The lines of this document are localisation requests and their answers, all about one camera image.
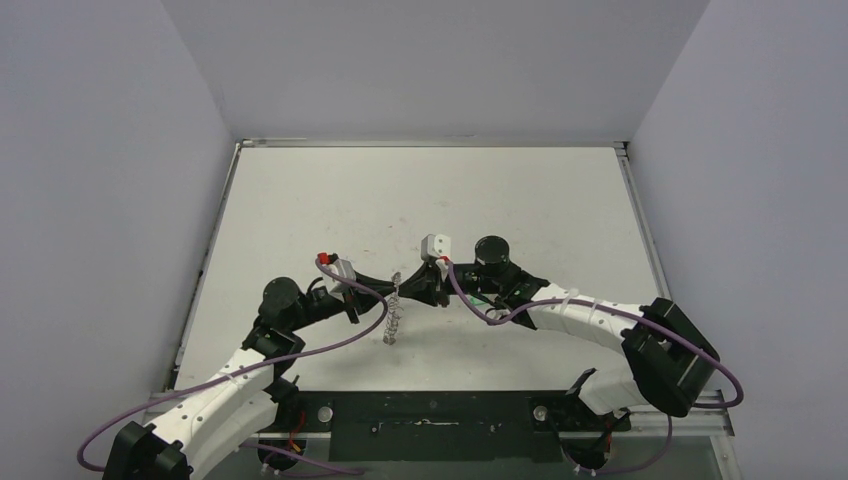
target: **zip tie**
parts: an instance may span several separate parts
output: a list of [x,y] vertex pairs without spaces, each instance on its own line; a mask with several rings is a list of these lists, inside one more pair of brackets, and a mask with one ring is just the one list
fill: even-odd
[[565,294],[565,298],[562,300],[562,303],[559,304],[559,315],[565,315],[565,309],[568,308],[568,302],[571,301],[572,298],[580,295],[580,291],[576,288],[568,289],[568,293]]
[[598,298],[592,300],[592,309],[589,310],[589,320],[587,323],[592,323],[592,317],[595,315],[595,308],[598,306],[598,303],[603,303],[603,300],[599,300]]

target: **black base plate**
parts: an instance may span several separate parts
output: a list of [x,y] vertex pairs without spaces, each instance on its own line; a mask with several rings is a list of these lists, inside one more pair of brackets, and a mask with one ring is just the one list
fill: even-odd
[[[565,391],[302,391],[299,399],[306,412],[301,432],[332,433],[330,461],[561,462],[550,423],[533,418],[536,406],[548,408],[559,431],[600,433],[608,421]],[[333,409],[327,423],[318,420],[324,406]],[[620,429],[629,428],[625,422]]]

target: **white tabletop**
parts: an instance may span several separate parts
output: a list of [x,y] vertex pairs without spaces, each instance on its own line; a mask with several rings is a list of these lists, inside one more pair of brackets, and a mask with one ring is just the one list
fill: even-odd
[[[428,233],[452,238],[471,262],[476,241],[504,237],[535,276],[586,295],[650,303],[648,256],[612,148],[245,148],[190,322],[177,388],[212,375],[251,328],[266,283],[302,289],[320,251],[357,271],[404,278]],[[564,334],[489,327],[455,298],[449,308],[402,300],[397,343],[383,328],[342,349],[298,360],[304,390],[546,390],[622,357]],[[306,349],[350,337],[339,315],[297,332]]]

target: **transparent panel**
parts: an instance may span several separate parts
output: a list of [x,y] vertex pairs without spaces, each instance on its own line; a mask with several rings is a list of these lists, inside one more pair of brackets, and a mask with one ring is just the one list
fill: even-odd
[[[613,459],[608,466],[629,466],[650,458],[659,450],[664,438],[630,437],[613,441]],[[326,460],[328,440],[310,440],[309,457]],[[534,464],[530,461],[504,459],[494,462],[362,462],[345,463],[345,466],[368,470],[364,479],[431,480],[434,478],[480,478],[492,480],[574,478],[573,466],[564,461],[555,464]],[[243,449],[230,455],[206,477],[208,480],[267,480],[275,478],[272,472],[260,473],[261,463],[254,450]],[[318,472],[317,468],[298,465],[290,472]],[[580,475],[579,478],[590,478]],[[611,478],[639,480],[654,478],[686,478],[687,480],[712,480],[721,478],[709,437],[678,437],[668,454],[649,469]]]

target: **metal frame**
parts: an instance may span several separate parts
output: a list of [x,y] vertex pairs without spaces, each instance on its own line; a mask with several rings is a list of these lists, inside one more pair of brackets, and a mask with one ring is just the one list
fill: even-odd
[[[622,179],[624,180],[625,188],[630,197],[630,202],[633,207],[636,221],[642,236],[642,242],[648,254],[648,260],[653,271],[654,281],[656,282],[657,290],[662,296],[671,298],[671,292],[662,269],[659,255],[656,250],[653,236],[648,227],[644,210],[642,209],[641,201],[636,189],[633,174],[630,169],[630,160],[627,157],[627,150],[624,142],[560,142],[555,140],[527,140],[520,138],[477,138],[474,135],[468,136],[453,136],[434,139],[410,139],[410,140],[356,140],[356,139],[308,139],[308,138],[251,138],[243,139],[236,142],[233,157],[230,162],[229,171],[227,173],[226,183],[221,194],[221,201],[218,206],[218,213],[215,220],[215,225],[210,235],[209,244],[206,248],[205,256],[201,266],[200,275],[194,293],[192,295],[191,304],[187,314],[185,327],[182,338],[180,340],[179,349],[174,361],[174,367],[171,372],[171,379],[168,385],[173,388],[176,380],[176,374],[179,371],[182,363],[182,358],[185,353],[185,346],[188,341],[191,327],[194,321],[194,316],[197,310],[198,299],[203,290],[203,284],[206,279],[206,271],[212,256],[212,251],[215,247],[218,231],[221,224],[221,219],[224,215],[227,199],[229,198],[230,188],[235,177],[238,162],[243,148],[286,148],[286,147],[610,147],[616,151],[619,166],[621,168]],[[162,396],[161,393],[152,394],[151,398]],[[701,401],[715,402],[722,398],[718,391],[704,392],[701,396]],[[172,408],[176,405],[166,402],[160,406],[149,409],[145,412],[145,421],[148,421],[155,416]],[[633,429],[629,432],[621,432],[620,436],[664,436],[666,432],[665,415],[650,407],[633,408],[631,423]],[[690,414],[683,419],[675,419],[674,422],[675,436],[700,436],[709,437],[713,446],[713,451],[716,455],[716,462],[722,478],[728,480],[738,480],[742,478],[739,465],[736,461],[736,455],[733,450],[731,437],[733,436],[733,427],[730,422],[730,417],[726,410],[703,410],[693,409]],[[581,436],[596,435],[593,433],[575,434],[562,433],[563,438],[579,438]],[[263,439],[286,439],[286,433],[261,432],[253,436],[253,438]],[[329,433],[310,433],[300,434],[296,438],[324,438],[329,439]]]

